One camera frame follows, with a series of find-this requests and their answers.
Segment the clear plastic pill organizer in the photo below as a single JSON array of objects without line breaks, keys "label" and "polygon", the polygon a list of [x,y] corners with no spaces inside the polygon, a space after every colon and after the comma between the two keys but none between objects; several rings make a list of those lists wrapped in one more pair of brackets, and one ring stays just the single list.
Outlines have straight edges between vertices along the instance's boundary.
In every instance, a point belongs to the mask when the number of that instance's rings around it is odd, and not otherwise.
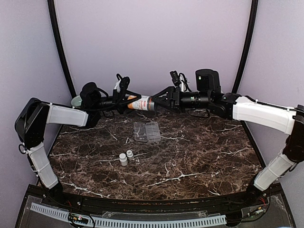
[{"label": "clear plastic pill organizer", "polygon": [[159,125],[157,122],[133,123],[134,139],[138,142],[153,143],[161,140]]}]

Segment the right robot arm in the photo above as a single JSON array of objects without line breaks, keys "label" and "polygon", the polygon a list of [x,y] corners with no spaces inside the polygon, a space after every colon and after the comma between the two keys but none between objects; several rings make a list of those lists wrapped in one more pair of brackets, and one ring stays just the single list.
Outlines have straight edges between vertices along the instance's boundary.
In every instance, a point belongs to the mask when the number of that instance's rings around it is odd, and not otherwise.
[{"label": "right robot arm", "polygon": [[251,122],[276,129],[288,136],[284,149],[253,180],[242,201],[253,206],[261,192],[288,170],[304,160],[304,107],[284,107],[253,99],[248,95],[222,93],[217,71],[199,69],[195,72],[197,91],[188,90],[184,74],[171,71],[173,86],[152,96],[159,106],[186,111],[206,109],[224,119]]}]

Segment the orange pill bottle grey cap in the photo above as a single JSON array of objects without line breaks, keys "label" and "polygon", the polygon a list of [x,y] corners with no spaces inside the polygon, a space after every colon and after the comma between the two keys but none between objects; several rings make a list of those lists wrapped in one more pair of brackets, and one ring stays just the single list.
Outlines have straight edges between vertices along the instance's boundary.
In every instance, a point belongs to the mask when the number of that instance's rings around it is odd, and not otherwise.
[{"label": "orange pill bottle grey cap", "polygon": [[151,96],[142,95],[139,100],[128,104],[127,107],[134,110],[155,111],[157,104],[152,100]]}]

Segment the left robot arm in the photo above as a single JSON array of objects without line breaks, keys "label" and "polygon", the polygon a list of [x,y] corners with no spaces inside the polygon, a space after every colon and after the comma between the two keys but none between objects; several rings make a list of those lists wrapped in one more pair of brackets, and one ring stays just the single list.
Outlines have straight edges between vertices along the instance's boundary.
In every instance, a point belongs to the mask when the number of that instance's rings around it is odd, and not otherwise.
[{"label": "left robot arm", "polygon": [[64,125],[92,128],[102,112],[124,112],[128,104],[141,99],[142,95],[128,90],[129,78],[120,79],[112,95],[96,83],[85,84],[80,92],[79,107],[42,101],[32,97],[17,117],[14,128],[19,137],[19,151],[26,154],[32,171],[41,185],[48,190],[56,188],[59,180],[49,160],[61,128]]}]

